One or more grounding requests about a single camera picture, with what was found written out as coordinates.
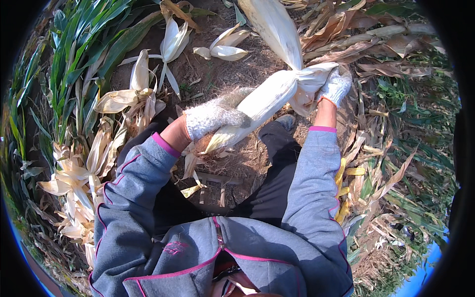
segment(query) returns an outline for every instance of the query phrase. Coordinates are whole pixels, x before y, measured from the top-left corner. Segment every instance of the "person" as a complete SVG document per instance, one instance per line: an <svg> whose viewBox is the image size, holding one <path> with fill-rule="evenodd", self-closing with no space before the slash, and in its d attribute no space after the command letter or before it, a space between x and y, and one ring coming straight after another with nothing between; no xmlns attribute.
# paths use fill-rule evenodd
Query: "person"
<svg viewBox="0 0 475 297"><path fill-rule="evenodd" d="M246 127L234 109L242 88L187 109L167 125L156 117L120 153L95 220L95 296L349 296L352 272L339 207L336 111L352 83L338 67L317 94L303 147L292 115L259 131L272 166L263 184L226 216L207 217L169 180L191 141L221 125ZM162 240L152 240L154 235Z"/></svg>

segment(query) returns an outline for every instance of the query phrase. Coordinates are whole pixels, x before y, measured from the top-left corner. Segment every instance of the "white corn husk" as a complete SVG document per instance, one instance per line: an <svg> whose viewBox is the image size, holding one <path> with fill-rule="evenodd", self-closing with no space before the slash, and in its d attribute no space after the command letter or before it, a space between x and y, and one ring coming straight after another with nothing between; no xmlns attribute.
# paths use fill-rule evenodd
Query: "white corn husk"
<svg viewBox="0 0 475 297"><path fill-rule="evenodd" d="M257 129L288 101L300 115L307 116L316 108L315 93L325 84L337 63L322 63L302 69L303 57L294 22L278 0L239 0L239 5L256 31L269 47L292 70L271 75L236 108L253 119L251 126L220 128L212 137L205 152L233 146Z"/></svg>
<svg viewBox="0 0 475 297"><path fill-rule="evenodd" d="M209 48L193 48L193 53L202 56L206 60L211 60L211 57L217 57L226 61L236 61L247 55L247 51L236 48L241 41L249 36L250 32L247 30L240 30L233 33L239 27L236 24L234 27L227 29L216 38Z"/></svg>
<svg viewBox="0 0 475 297"><path fill-rule="evenodd" d="M140 51L137 62L130 74L130 90L143 90L149 87L148 50Z"/></svg>
<svg viewBox="0 0 475 297"><path fill-rule="evenodd" d="M158 84L157 90L162 89L163 81L166 76L171 88L175 91L175 94L178 96L178 98L180 98L180 89L175 76L173 76L173 73L171 73L171 70L167 64L178 58L178 56L183 52L186 45L190 41L190 33L191 30L188 30L188 22L185 22L181 27L178 27L178 24L175 22L175 20L173 18L169 18L165 29L165 37L160 44L161 55L148 55L148 58L159 58L163 61L163 69L161 71L160 82ZM124 59L119 64L119 66L138 61L139 58L140 56Z"/></svg>

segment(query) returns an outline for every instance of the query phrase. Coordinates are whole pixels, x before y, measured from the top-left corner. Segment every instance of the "soil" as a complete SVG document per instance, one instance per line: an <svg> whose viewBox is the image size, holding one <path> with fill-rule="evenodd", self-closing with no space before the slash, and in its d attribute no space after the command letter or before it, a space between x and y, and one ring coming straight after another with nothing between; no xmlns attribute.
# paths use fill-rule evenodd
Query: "soil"
<svg viewBox="0 0 475 297"><path fill-rule="evenodd" d="M249 36L242 41L238 47L249 52L244 58L230 62L218 58L205 60L193 54L195 47L209 47L211 42L224 30L236 24L236 15L233 8L226 8L221 0L190 1L195 7L208 9L217 13L216 16L203 16L194 18L194 21L203 29L197 34L193 31L190 35L190 42L183 53L170 64L172 73L180 86L181 100L171 92L171 88L165 80L165 87L168 87L165 98L161 98L167 104L162 111L167 117L177 118L175 105L181 108L192 107L215 98L218 94L231 91L236 87L257 87L262 84L271 74L276 71L287 69L287 65L279 59L273 51L258 36ZM138 56L144 48L150 49L149 54L160 53L160 43L164 36L164 23L161 22L153 26L147 36L137 48L127 53L126 57ZM252 31L247 25L243 29ZM149 68L154 69L161 63L161 60L149 59ZM127 89L130 81L130 74L133 63L118 67L111 79L113 90ZM192 82L200 79L199 82L190 86ZM344 146L350 133L350 124L355 121L356 105L351 100L346 100L337 114L337 135L338 145ZM292 110L281 109L271 119L285 113L294 114ZM297 128L294 133L296 141L303 145L308 127L312 125L315 112L304 118L297 117ZM270 167L267 157L266 146L257 139L258 129L248 137L234 146L234 151L224 158L207 161L205 164L197 165L197 172L219 174L243 179L241 185L226 185L226 206L234 207L236 203L242 202L253 191L255 191L266 177L266 172ZM184 172L184 158L177 162L178 170L174 171L171 179L176 182L180 190L196 185L193 178L180 180ZM220 198L220 185L208 182L209 197L205 203L218 205ZM189 198L194 203L199 203L200 194L196 192Z"/></svg>

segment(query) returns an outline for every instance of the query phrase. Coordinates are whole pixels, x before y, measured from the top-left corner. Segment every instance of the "sleeve cuff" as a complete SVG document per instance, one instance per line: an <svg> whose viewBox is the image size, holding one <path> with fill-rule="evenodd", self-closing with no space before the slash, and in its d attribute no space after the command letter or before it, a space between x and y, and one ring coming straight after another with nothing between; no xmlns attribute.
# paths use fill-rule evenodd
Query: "sleeve cuff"
<svg viewBox="0 0 475 297"><path fill-rule="evenodd" d="M164 141L163 138L160 136L160 134L158 134L158 132L155 132L153 135L152 135L152 138L153 140L155 140L155 142L162 147L162 149L164 149L167 153L169 153L170 155L172 155L173 157L175 158L180 158L181 156L181 152L175 150L174 148L172 148L168 142Z"/></svg>
<svg viewBox="0 0 475 297"><path fill-rule="evenodd" d="M311 126L308 128L309 131L324 131L324 132L333 132L336 133L336 128L325 127L325 126Z"/></svg>

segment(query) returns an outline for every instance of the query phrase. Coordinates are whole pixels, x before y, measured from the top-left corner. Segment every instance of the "work glove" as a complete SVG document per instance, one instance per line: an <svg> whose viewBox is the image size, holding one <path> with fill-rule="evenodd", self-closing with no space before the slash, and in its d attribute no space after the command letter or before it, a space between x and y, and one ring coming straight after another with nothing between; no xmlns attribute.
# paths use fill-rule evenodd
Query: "work glove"
<svg viewBox="0 0 475 297"><path fill-rule="evenodd" d="M352 86L352 75L343 67L335 67L317 94L318 102L326 99L338 108Z"/></svg>
<svg viewBox="0 0 475 297"><path fill-rule="evenodd" d="M249 128L252 119L235 107L254 90L255 88L251 87L237 88L216 99L183 111L190 140L197 141L206 133L224 125Z"/></svg>

